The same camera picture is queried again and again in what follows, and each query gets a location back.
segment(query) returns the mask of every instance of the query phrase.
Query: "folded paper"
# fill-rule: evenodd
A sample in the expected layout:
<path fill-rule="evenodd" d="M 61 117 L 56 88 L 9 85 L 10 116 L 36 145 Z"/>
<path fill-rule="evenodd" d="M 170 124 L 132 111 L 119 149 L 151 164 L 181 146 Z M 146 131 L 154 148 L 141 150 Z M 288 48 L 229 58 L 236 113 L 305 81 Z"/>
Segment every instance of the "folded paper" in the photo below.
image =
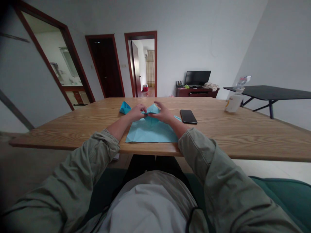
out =
<path fill-rule="evenodd" d="M 158 114 L 158 113 L 160 113 L 160 109 L 158 109 L 158 107 L 155 104 L 153 104 L 149 108 L 147 108 L 147 112 L 146 113 L 142 112 L 142 114 L 147 114 L 147 115 L 149 113 Z M 159 122 L 158 119 L 156 119 L 154 117 L 150 117 L 150 116 L 146 116 L 144 119 L 145 119 L 145 121 L 147 122 L 147 124 L 149 126 L 153 126 L 153 125 L 155 125 L 156 123 Z"/>
<path fill-rule="evenodd" d="M 131 110 L 131 107 L 123 102 L 120 108 L 120 112 L 127 114 Z M 153 104 L 147 108 L 147 112 L 144 111 L 142 114 L 148 115 L 159 114 L 160 109 Z M 130 131 L 126 137 L 125 142 L 177 142 L 178 138 L 174 133 L 173 129 L 168 125 L 159 121 L 156 118 L 146 116 L 138 121 L 132 123 Z"/>
<path fill-rule="evenodd" d="M 130 110 L 131 110 L 131 107 L 125 101 L 123 101 L 121 108 L 120 108 L 120 112 L 123 114 L 128 114 Z"/>
<path fill-rule="evenodd" d="M 125 142 L 178 142 L 173 129 L 162 121 L 150 126 L 144 118 L 132 123 Z"/>

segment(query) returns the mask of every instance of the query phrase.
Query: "door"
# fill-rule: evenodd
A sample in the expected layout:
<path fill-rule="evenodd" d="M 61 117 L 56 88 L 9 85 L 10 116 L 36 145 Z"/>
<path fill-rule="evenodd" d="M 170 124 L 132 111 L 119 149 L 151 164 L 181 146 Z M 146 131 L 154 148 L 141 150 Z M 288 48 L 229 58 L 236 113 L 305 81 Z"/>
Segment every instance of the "door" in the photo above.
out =
<path fill-rule="evenodd" d="M 124 97 L 112 38 L 89 39 L 105 98 Z"/>
<path fill-rule="evenodd" d="M 131 41 L 131 47 L 132 47 L 132 65 L 134 67 L 134 87 L 136 88 L 136 97 L 142 96 L 142 87 L 140 84 L 140 71 L 139 71 L 139 58 L 138 58 L 138 48 L 137 46 Z"/>

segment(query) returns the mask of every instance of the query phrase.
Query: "hand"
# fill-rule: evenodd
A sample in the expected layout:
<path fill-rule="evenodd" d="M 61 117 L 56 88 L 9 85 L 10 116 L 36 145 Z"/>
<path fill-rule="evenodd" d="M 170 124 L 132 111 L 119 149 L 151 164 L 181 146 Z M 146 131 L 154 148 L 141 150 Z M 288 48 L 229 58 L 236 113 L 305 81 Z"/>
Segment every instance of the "hand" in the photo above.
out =
<path fill-rule="evenodd" d="M 159 114 L 152 114 L 152 113 L 149 113 L 148 116 L 157 118 L 157 119 L 159 119 L 160 121 L 162 121 L 162 122 L 164 122 L 164 123 L 166 123 L 166 124 L 169 124 L 170 121 L 171 121 L 172 119 L 174 119 L 173 114 L 171 114 L 171 112 L 169 111 L 169 109 L 168 109 L 167 107 L 165 107 L 163 103 L 158 102 L 158 101 L 155 101 L 155 104 L 157 104 L 157 105 L 161 108 L 160 113 L 159 113 Z"/>
<path fill-rule="evenodd" d="M 130 122 L 138 121 L 141 118 L 147 116 L 146 114 L 142 114 L 142 111 L 144 111 L 145 113 L 147 112 L 146 106 L 143 104 L 138 104 L 134 108 L 132 108 L 131 111 L 129 111 L 129 113 L 125 116 L 129 118 Z"/>

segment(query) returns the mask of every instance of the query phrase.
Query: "tiled floor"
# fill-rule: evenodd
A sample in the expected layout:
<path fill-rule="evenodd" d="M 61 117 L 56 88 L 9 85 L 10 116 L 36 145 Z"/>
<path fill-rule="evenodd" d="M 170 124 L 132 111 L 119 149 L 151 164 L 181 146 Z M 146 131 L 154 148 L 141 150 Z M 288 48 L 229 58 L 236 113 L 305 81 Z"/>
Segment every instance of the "tiled floor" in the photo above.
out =
<path fill-rule="evenodd" d="M 155 96 L 155 88 L 149 87 L 147 92 L 142 92 L 142 97 L 154 97 Z"/>
<path fill-rule="evenodd" d="M 0 189 L 3 191 L 4 208 L 37 187 L 56 166 L 65 160 L 70 151 L 14 148 L 8 144 L 10 137 L 0 135 Z M 112 161 L 109 167 L 127 169 L 131 154 L 120 154 L 118 161 Z M 176 157 L 183 172 L 192 172 L 183 157 Z M 311 184 L 311 163 L 234 160 L 247 175 L 262 178 L 290 178 Z"/>

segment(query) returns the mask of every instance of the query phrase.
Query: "sleeve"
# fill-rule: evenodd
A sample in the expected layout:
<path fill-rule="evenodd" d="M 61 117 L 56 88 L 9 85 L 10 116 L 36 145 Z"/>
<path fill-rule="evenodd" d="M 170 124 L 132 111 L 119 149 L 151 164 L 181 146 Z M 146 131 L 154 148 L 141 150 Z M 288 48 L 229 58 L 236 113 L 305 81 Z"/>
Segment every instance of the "sleeve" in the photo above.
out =
<path fill-rule="evenodd" d="M 301 232 L 215 140 L 192 128 L 178 147 L 204 184 L 206 211 L 216 232 Z"/>
<path fill-rule="evenodd" d="M 10 232 L 73 232 L 88 211 L 93 187 L 118 153 L 106 129 L 74 150 L 44 183 L 4 213 Z"/>

